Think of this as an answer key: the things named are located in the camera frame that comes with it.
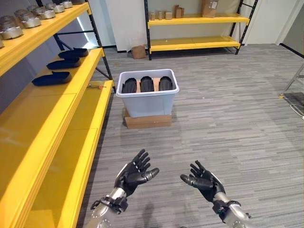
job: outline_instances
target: plastic storage bin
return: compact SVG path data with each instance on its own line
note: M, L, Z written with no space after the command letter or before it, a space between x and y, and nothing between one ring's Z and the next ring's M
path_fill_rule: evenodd
M173 83L173 89L167 91L123 94L123 84L128 78L140 80L144 76L161 78L168 76ZM131 117L152 115L170 115L172 112L175 94L179 92L179 86L171 69L128 71L119 75L116 96L123 99L125 108Z

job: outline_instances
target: yellow shelf board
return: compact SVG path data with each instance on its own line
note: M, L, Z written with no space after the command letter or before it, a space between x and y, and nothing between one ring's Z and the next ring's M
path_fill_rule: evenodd
M186 50L212 47L239 48L239 46L240 43L229 36L153 39L151 40L150 53L153 51Z
M102 53L93 49L80 67L66 69L72 75L67 84L30 83L0 115L1 228L23 228Z
M87 2L74 5L65 12L56 14L55 18L41 20L41 26L23 29L24 34L19 38L3 40L4 47L0 49L0 76L87 10Z
M199 14L185 14L183 18L172 18L171 20L149 20L148 27L159 25L182 25L182 24L205 24L205 23L233 23L244 22L249 24L250 19L237 13L217 13L214 18L203 18Z
M29 213L25 228L74 228L113 81L86 89Z

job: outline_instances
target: gray carpet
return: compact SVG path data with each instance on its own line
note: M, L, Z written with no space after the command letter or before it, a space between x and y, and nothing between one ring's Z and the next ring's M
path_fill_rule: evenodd
M304 227L303 121L278 98L303 59L275 45L242 47L237 56L217 51L148 61L114 49L106 55L116 83L123 71L170 68L180 92L172 126L142 130L126 129L123 102L113 95L79 228L90 218L90 205L112 190L120 168L141 148L161 172L129 197L114 227L226 227L212 204L179 178L196 159L222 180L257 227Z

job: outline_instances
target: robotic arm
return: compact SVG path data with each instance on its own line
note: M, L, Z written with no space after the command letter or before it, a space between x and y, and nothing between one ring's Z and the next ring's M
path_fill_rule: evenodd
M255 228L249 221L250 215L243 212L241 204L228 199L220 180L206 170L199 161L195 163L197 167L194 164L190 165L193 175L182 174L180 178L188 185L197 188L207 201L212 202L214 212L230 228Z
M112 192L92 205L92 217L86 228L112 227L114 217L127 209L127 197L134 193L138 185L150 181L159 173L158 168L147 171L149 160L148 153L143 149L125 164L115 179Z

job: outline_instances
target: black metal shelf frame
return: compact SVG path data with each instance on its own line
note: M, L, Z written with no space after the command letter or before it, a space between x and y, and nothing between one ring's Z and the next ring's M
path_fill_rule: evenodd
M240 38L239 42L240 42L240 46L239 48L236 48L236 52L235 54L237 55L241 46L243 45L243 41L244 41L244 38L245 38L245 35L246 35L246 32L248 30L248 26L251 22L251 19L252 19L252 16L256 10L256 7L257 7L257 3L258 3L258 0L255 0L253 6L250 6L248 4L245 4L243 2L244 0L240 0L240 3L238 5L238 8L237 8L237 13L240 13L241 12L241 8L242 6L247 6L247 7L250 7L251 8L251 12L250 12L250 15L249 15L249 23L248 25L246 25L245 29L244 29L244 32L243 32L243 35L242 37ZM149 29L149 26L148 26L148 22L149 22L149 8L148 8L148 0L143 0L144 2L144 13L145 13L145 19L146 19L146 32L147 32L147 41L148 41L148 55L149 55L149 60L152 60L152 56L150 54L150 48L151 48L151 39L150 39L150 29ZM236 23L234 22L232 24L232 28L231 28L231 31L230 31L230 36L232 37L233 35L233 32L234 32L234 29L235 29L235 26L236 26Z
M36 3L38 4L38 6L43 6L41 0L36 0ZM89 15L89 18L90 18L90 22L91 22L91 25L92 25L92 30L86 30L86 31L77 31L77 32L62 32L62 33L55 33L53 35L55 41L57 42L57 45L58 47L60 48L60 50L64 51L66 47L67 49L69 50L72 50L72 48L70 46L68 46L65 42L63 42L60 38L59 38L59 35L68 35L68 34L78 34L78 33L89 33L89 32L93 32L94 35L95 35L95 38L97 40L97 43L98 43L98 47L97 48L102 48L102 43L101 43L101 40L100 40L100 37L99 37L99 34L98 34L98 31L97 31L97 28L96 28L96 24L95 24L95 21L94 21L94 17L93 17L93 14L90 14ZM100 70L99 68L96 67L96 70L102 74L103 76L105 76L106 78L108 78L109 80L113 80L113 77L112 77L112 74L111 74L111 70L110 70L110 67L109 67L109 64L108 64L108 61L106 60L106 57L103 56L103 61L104 61L104 65L105 65L105 68L108 72L108 74L106 74L105 72L103 72L102 70ZM113 86L113 90L114 90L114 93L116 93L116 87L115 85Z

